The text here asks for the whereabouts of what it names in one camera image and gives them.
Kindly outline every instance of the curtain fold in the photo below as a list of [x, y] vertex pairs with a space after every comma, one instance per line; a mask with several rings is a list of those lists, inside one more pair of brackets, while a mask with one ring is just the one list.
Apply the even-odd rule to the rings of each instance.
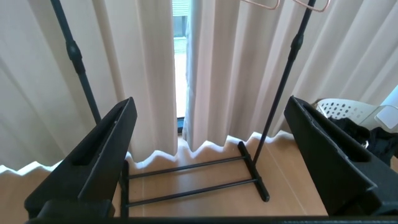
[[[171, 1], [62, 1], [104, 116], [134, 98], [135, 161], [177, 150]], [[50, 1], [0, 2], [0, 164], [63, 159], [94, 127]]]
[[[274, 0], [258, 1], [273, 5]], [[322, 8], [326, 1], [317, 1]], [[240, 1], [192, 1], [188, 19], [183, 137], [190, 148], [262, 132], [305, 8], [275, 11]], [[289, 96], [379, 105], [398, 83], [397, 1], [332, 1], [313, 12], [269, 136], [284, 124]]]

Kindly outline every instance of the garment rack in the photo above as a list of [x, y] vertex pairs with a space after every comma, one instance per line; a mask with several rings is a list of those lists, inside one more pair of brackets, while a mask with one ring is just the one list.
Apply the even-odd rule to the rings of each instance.
[[[171, 169], [147, 172], [147, 173], [143, 173], [143, 174], [129, 175], [129, 163], [127, 161], [124, 161], [121, 176], [119, 178], [119, 184], [121, 186], [121, 217], [127, 218], [129, 216], [129, 207], [144, 205], [147, 203], [160, 202], [163, 200], [179, 198], [179, 197], [184, 197], [184, 196], [194, 195], [194, 194], [200, 194], [200, 193], [209, 192], [212, 190], [218, 190], [218, 189], [233, 187], [233, 186], [242, 185], [242, 184], [249, 184], [249, 183], [254, 183], [261, 199], [264, 202], [269, 201], [270, 195], [261, 179], [261, 176], [259, 175], [259, 173], [256, 169], [256, 163], [260, 156], [262, 147], [264, 145], [264, 141], [266, 140], [266, 136], [267, 136], [269, 128], [271, 126], [272, 119], [275, 115], [275, 112], [276, 112], [277, 106], [279, 104], [280, 98], [282, 96], [285, 84], [289, 77], [290, 70], [292, 69], [294, 60], [296, 59], [296, 56], [302, 46], [303, 38], [304, 38], [304, 31], [307, 27], [307, 24], [308, 24], [308, 21], [310, 19], [311, 12], [312, 12], [312, 9], [310, 9], [310, 8], [315, 5], [315, 1], [316, 0], [309, 0], [308, 6], [310, 6], [310, 7], [308, 7], [305, 10], [300, 28], [298, 29], [298, 32], [290, 45], [290, 53], [289, 53], [288, 61], [286, 63], [284, 72], [282, 74], [282, 78], [280, 80], [279, 87], [275, 94], [274, 102], [272, 103], [271, 110], [269, 112], [269, 115], [268, 115], [268, 118], [266, 121], [266, 125], [264, 126], [264, 130], [262, 132], [261, 139], [260, 139], [259, 145], [257, 147], [257, 151], [255, 153], [254, 159], [251, 159], [251, 155], [249, 154], [248, 150], [246, 149], [246, 146], [244, 145], [244, 143], [241, 141], [238, 144], [238, 149], [241, 153], [241, 156], [232, 157], [232, 158], [228, 158], [228, 159], [220, 159], [220, 160], [210, 161], [210, 162], [202, 162], [199, 164], [181, 166], [181, 167], [176, 167], [176, 168], [171, 168]], [[72, 33], [69, 29], [67, 18], [65, 17], [65, 13], [62, 9], [62, 5], [61, 5], [60, 1], [59, 0], [51, 0], [51, 3], [53, 6], [53, 9], [55, 11], [55, 14], [57, 16], [58, 23], [60, 24], [63, 36], [66, 41], [69, 59], [72, 61], [72, 64], [75, 67], [75, 71], [79, 76], [80, 83], [83, 87], [83, 91], [85, 92], [86, 99], [90, 106], [91, 112], [93, 113], [95, 122], [96, 122], [96, 124], [98, 124], [101, 121], [101, 116], [98, 111], [98, 107], [96, 105], [96, 102], [95, 102], [95, 99], [93, 96], [93, 92], [90, 88], [90, 84], [89, 84], [87, 76], [86, 76], [86, 71], [85, 71], [83, 61], [82, 61], [80, 49], [78, 48], [77, 43], [73, 39]], [[147, 199], [147, 200], [140, 200], [140, 201], [136, 201], [136, 202], [129, 201], [129, 181], [131, 179], [148, 177], [148, 176], [158, 175], [158, 174], [165, 174], [168, 172], [175, 172], [175, 171], [186, 170], [186, 169], [194, 169], [194, 168], [203, 167], [203, 166], [211, 166], [214, 164], [221, 164], [224, 162], [231, 162], [231, 161], [237, 161], [237, 160], [243, 160], [245, 162], [246, 167], [251, 175], [250, 179], [240, 180], [237, 182], [231, 182], [231, 183], [221, 184], [221, 185], [216, 185], [216, 186], [211, 186], [211, 187], [206, 187], [203, 189], [191, 190], [188, 192], [166, 195], [166, 196], [162, 196], [162, 197], [151, 198], [151, 199]]]

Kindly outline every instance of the window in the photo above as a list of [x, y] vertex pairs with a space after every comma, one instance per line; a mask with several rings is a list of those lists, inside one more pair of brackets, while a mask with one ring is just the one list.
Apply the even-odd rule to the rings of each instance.
[[172, 0], [174, 28], [175, 96], [177, 105], [178, 132], [182, 132], [183, 119], [187, 107], [187, 19], [189, 0]]

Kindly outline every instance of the wire hanger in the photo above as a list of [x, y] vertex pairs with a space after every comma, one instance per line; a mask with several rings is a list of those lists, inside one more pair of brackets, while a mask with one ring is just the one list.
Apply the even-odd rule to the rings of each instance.
[[278, 6], [279, 6], [279, 4], [280, 4], [280, 0], [277, 0], [276, 6], [275, 6], [275, 7], [269, 7], [269, 6], [266, 6], [266, 5], [263, 5], [263, 4], [259, 4], [259, 3], [256, 3], [256, 2], [250, 1], [250, 0], [240, 0], [240, 1], [242, 1], [242, 2], [247, 2], [247, 3], [249, 3], [249, 4], [253, 4], [253, 5], [256, 5], [256, 6], [260, 6], [260, 7], [269, 9], [269, 10], [274, 10], [274, 9], [278, 8]]
[[311, 9], [311, 10], [313, 10], [315, 12], [323, 12], [323, 11], [325, 11], [329, 7], [329, 4], [330, 4], [330, 0], [327, 0], [326, 6], [323, 9], [316, 9], [315, 7], [309, 6], [309, 5], [301, 2], [300, 0], [293, 0], [293, 1], [295, 1], [299, 5], [304, 6], [307, 9]]

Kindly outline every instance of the laundry basket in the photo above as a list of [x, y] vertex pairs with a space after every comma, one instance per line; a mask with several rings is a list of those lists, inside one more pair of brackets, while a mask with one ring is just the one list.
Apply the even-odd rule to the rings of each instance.
[[354, 100], [328, 98], [320, 100], [316, 108], [327, 118], [349, 118], [368, 130], [381, 127], [389, 133], [398, 133], [398, 108], [395, 106], [374, 106]]

